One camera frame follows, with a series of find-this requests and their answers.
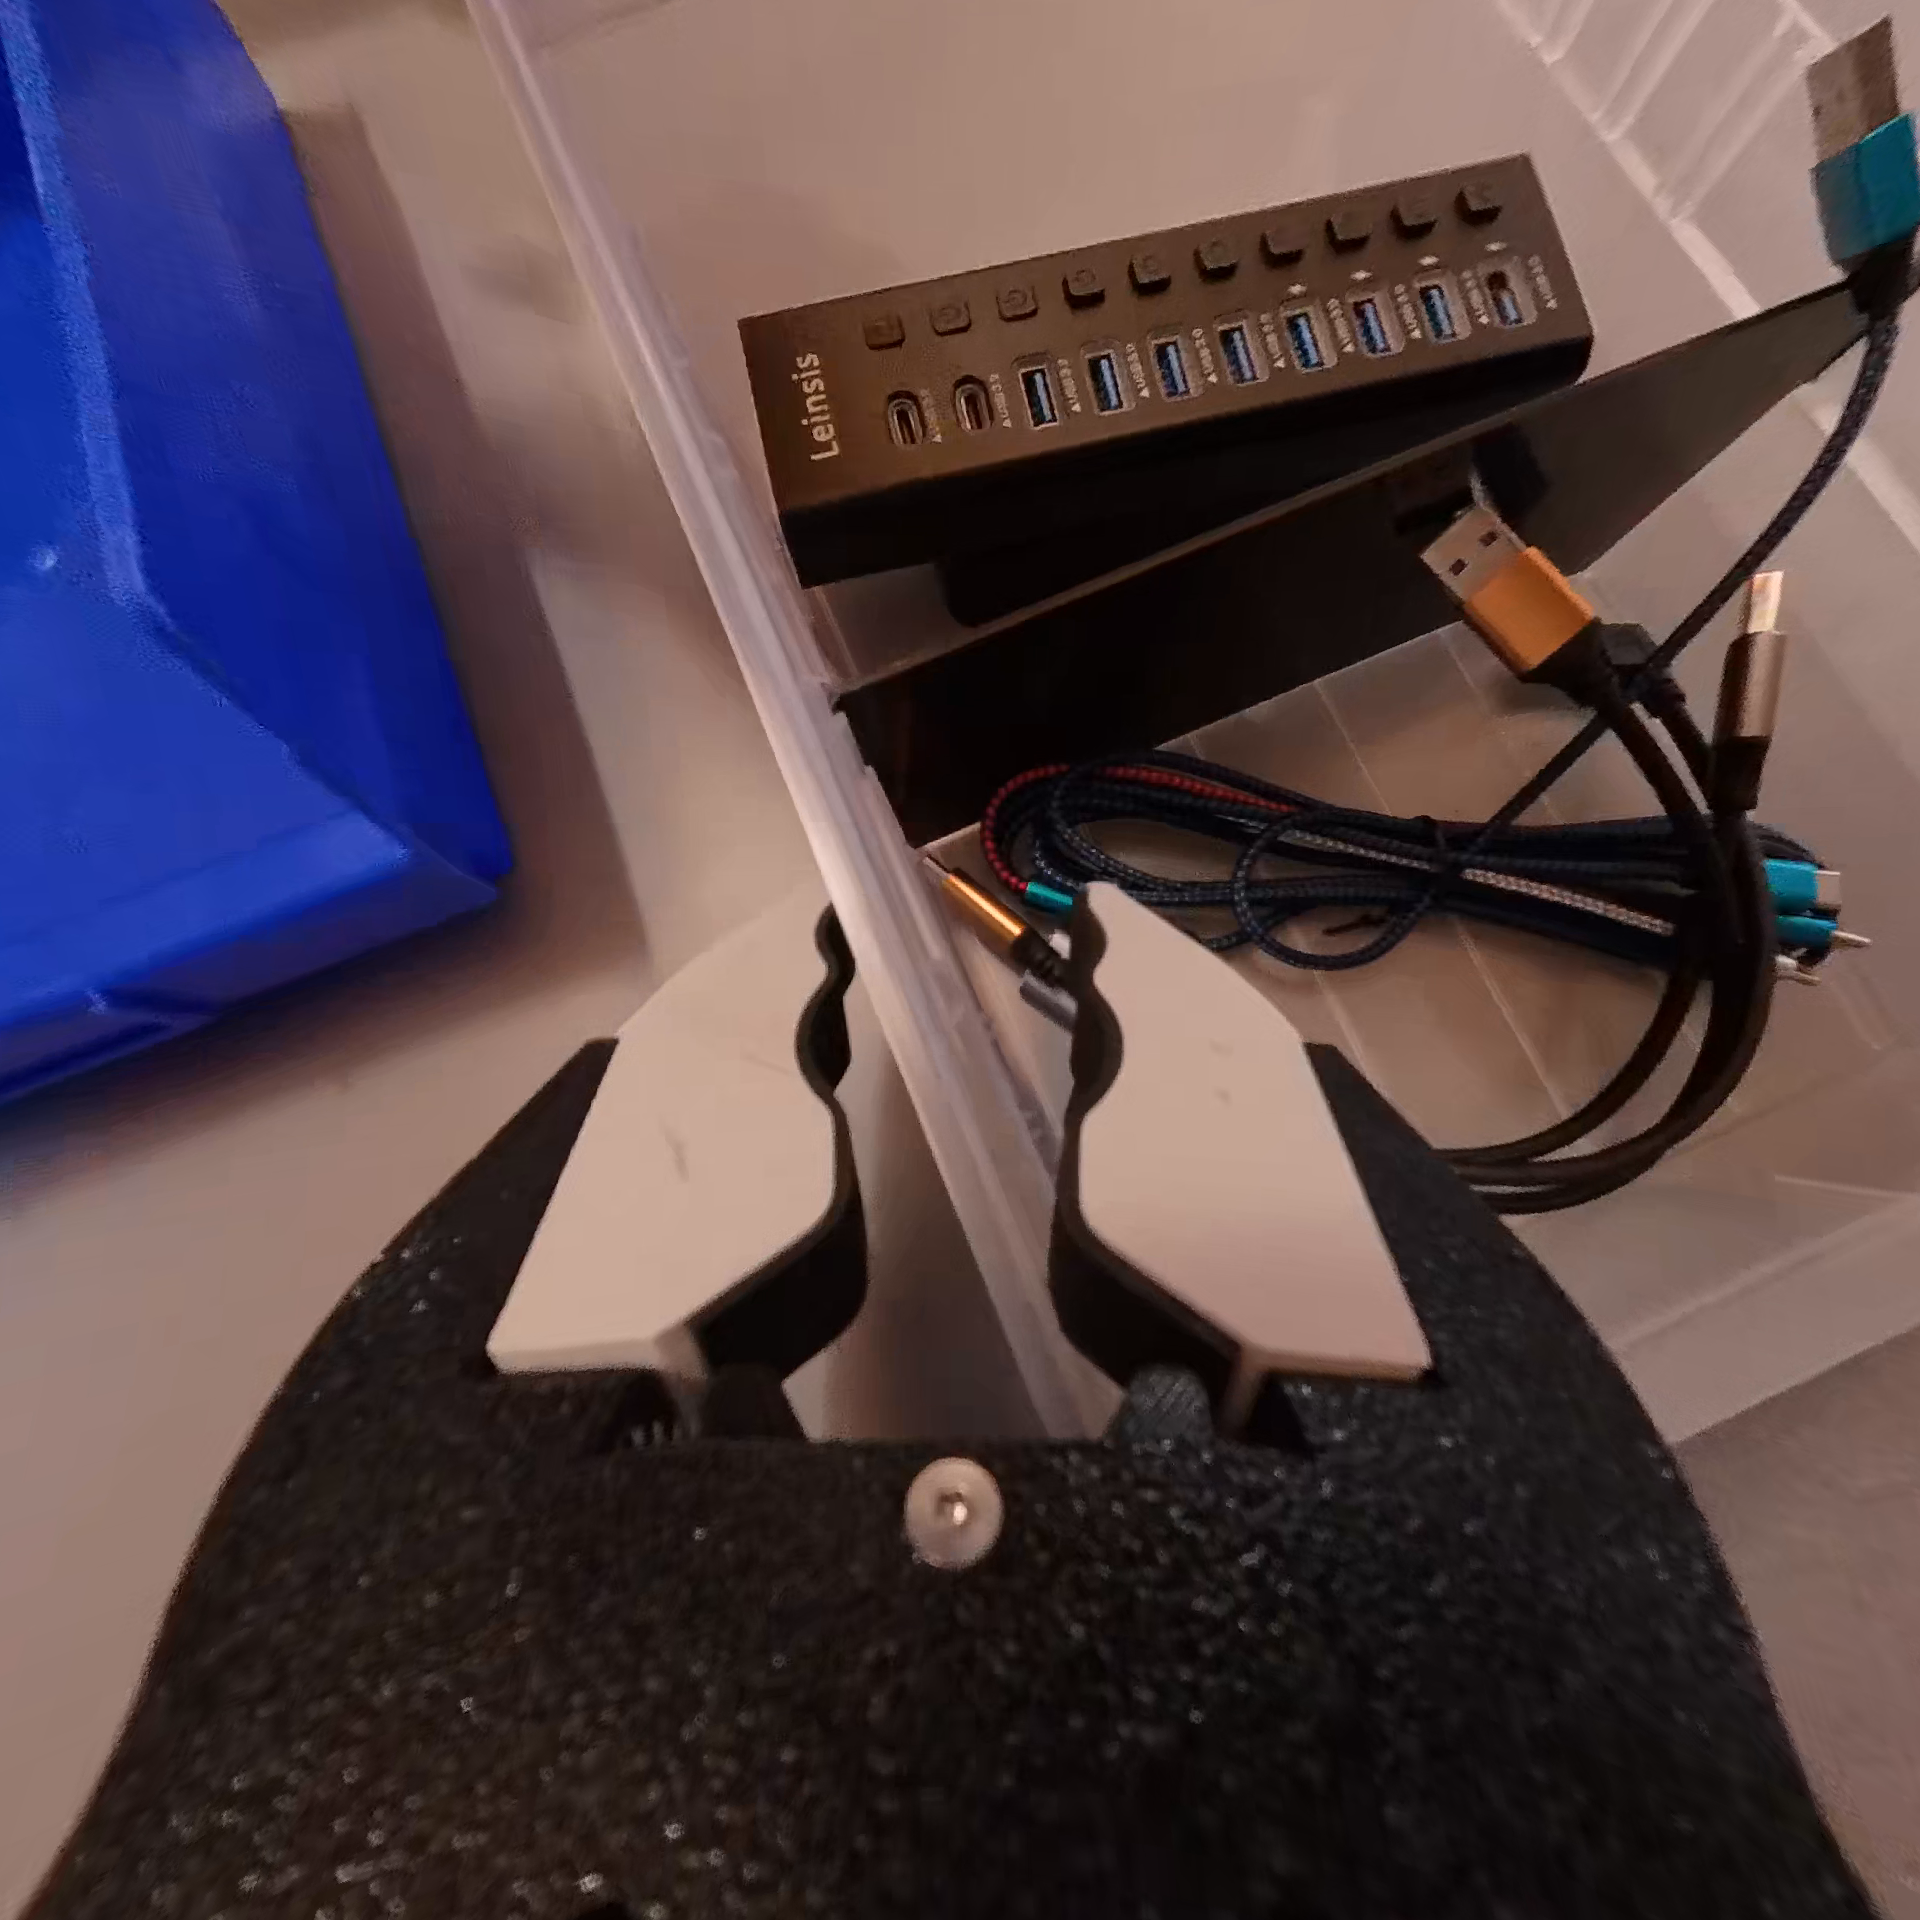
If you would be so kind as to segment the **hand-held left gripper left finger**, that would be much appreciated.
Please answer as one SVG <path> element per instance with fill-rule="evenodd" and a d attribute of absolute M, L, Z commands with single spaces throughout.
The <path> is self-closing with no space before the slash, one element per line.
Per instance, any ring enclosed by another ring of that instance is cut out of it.
<path fill-rule="evenodd" d="M 868 1243 L 841 1084 L 849 937 L 778 900 L 673 974 L 608 1067 L 487 1338 L 503 1375 L 778 1388 L 855 1324 Z"/>

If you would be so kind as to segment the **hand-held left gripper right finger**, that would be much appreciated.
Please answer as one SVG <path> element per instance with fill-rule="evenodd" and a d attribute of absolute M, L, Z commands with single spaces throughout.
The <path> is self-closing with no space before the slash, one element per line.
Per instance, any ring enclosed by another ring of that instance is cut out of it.
<path fill-rule="evenodd" d="M 1048 1291 L 1116 1385 L 1187 1369 L 1218 1423 L 1282 1378 L 1417 1382 L 1434 1356 L 1310 1047 L 1111 883 L 1070 921 L 1074 1004 Z"/>

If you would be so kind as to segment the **black usb hub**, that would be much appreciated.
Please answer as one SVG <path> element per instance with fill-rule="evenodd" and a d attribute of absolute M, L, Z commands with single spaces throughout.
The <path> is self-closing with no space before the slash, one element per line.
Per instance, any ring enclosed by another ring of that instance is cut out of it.
<path fill-rule="evenodd" d="M 1564 389 L 1593 354 L 1527 153 L 736 332 L 806 586 L 1155 524 L 1180 542 Z"/>

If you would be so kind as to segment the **clear plastic bin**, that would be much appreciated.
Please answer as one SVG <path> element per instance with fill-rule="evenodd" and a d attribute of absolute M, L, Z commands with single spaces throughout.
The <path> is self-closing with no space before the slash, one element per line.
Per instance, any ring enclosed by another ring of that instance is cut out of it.
<path fill-rule="evenodd" d="M 568 250 L 988 1278 L 894 1283 L 800 1373 L 815 1430 L 1065 1412 L 1039 1313 L 1065 1039 L 937 925 L 830 698 L 959 636 L 911 572 L 802 593 L 736 319 L 1319 189 L 1530 153 L 1604 373 L 1820 285 L 1806 70 L 1915 4 L 478 4 Z M 1764 817 L 1849 929 L 1744 1087 L 1649 1178 L 1519 1222 L 1670 1438 L 1915 1330 L 1915 319 L 1776 557 Z"/>

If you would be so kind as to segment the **black divider plate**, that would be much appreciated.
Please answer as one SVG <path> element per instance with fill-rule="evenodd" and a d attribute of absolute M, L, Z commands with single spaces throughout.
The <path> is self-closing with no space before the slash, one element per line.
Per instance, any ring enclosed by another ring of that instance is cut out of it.
<path fill-rule="evenodd" d="M 903 834 L 1011 777 L 1204 729 L 1450 621 L 1425 550 L 1473 503 L 1574 575 L 1867 333 L 1866 277 L 1225 521 L 835 694 Z"/>

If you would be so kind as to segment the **large blue plastic bin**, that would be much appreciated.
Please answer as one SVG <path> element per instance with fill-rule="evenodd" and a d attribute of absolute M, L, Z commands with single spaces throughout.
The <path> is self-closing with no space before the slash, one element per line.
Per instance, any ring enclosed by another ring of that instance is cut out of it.
<path fill-rule="evenodd" d="M 3 1095 L 512 868 L 292 139 L 218 4 L 6 3 Z"/>

